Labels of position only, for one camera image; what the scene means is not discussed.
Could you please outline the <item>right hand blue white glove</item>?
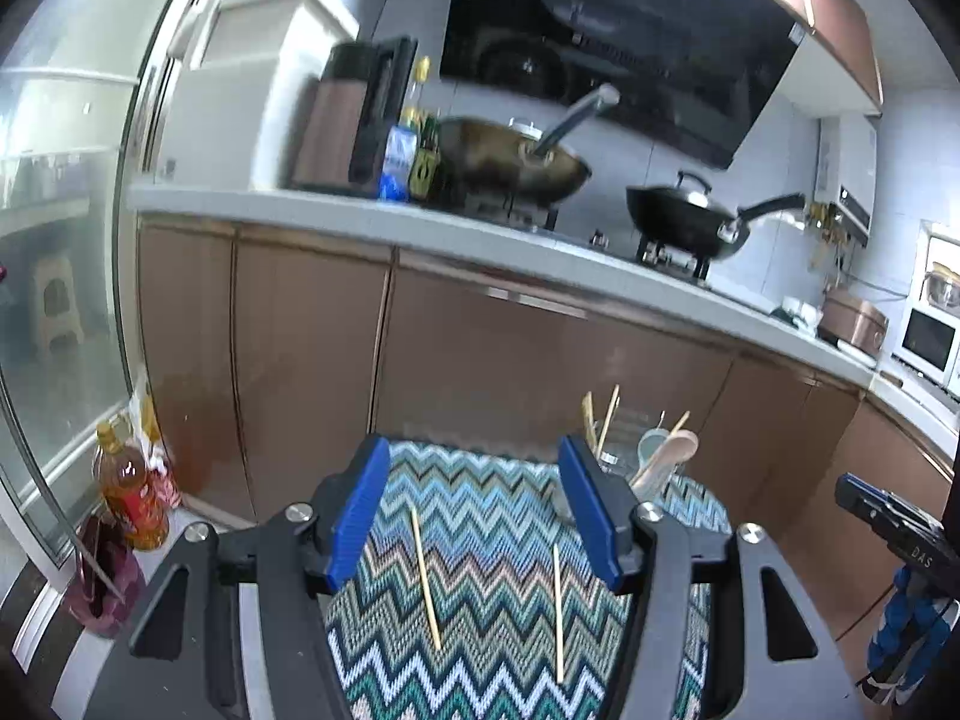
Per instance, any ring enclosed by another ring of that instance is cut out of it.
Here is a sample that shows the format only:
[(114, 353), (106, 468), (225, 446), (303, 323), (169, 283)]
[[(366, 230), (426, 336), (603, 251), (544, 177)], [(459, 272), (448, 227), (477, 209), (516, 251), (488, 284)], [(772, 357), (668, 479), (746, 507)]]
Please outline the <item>right hand blue white glove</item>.
[(904, 706), (923, 684), (958, 622), (958, 601), (918, 571), (901, 566), (877, 631), (867, 645), (867, 673), (857, 681), (878, 706)]

